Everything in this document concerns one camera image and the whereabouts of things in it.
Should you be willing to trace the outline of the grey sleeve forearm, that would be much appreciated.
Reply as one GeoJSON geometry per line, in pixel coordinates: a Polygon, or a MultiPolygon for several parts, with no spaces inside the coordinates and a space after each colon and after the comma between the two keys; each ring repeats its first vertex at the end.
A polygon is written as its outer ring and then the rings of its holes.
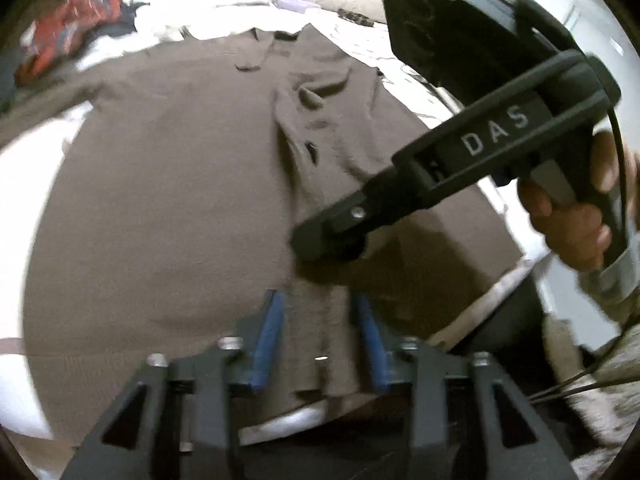
{"type": "Polygon", "coordinates": [[[638,234],[609,266],[578,276],[582,291],[620,327],[639,322],[639,282],[638,234]]]}

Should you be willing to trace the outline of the person right hand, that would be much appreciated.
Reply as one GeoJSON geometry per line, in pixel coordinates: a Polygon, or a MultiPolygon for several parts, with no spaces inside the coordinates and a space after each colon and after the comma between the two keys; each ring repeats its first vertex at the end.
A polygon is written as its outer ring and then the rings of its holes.
{"type": "MultiPolygon", "coordinates": [[[[600,130],[594,135],[590,180],[601,193],[611,192],[620,180],[614,134],[600,130]]],[[[518,182],[518,198],[535,231],[570,268],[578,272],[601,270],[612,245],[612,231],[596,206],[576,203],[560,206],[532,180],[518,182]]]]}

